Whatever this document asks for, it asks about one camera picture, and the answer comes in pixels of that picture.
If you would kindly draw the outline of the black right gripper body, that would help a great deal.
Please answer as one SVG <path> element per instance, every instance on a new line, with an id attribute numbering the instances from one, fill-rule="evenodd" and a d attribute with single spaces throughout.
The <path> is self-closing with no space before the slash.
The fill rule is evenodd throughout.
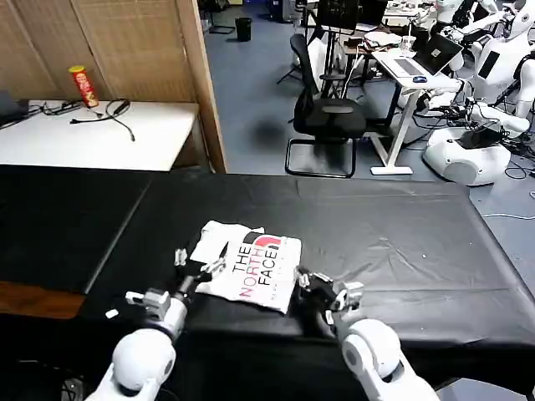
<path id="1" fill-rule="evenodd" d="M 310 282 L 308 292 L 301 290 L 301 298 L 313 309 L 325 311 L 331 308 L 338 294 L 332 285 L 315 285 Z"/>

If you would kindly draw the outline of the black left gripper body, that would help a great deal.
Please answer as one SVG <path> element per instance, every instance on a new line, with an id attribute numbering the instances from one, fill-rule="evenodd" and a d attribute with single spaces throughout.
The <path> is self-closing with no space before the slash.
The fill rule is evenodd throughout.
<path id="1" fill-rule="evenodd" d="M 176 279 L 176 288 L 173 297 L 176 299 L 186 299 L 192 296 L 200 283 L 201 274 L 179 273 Z"/>

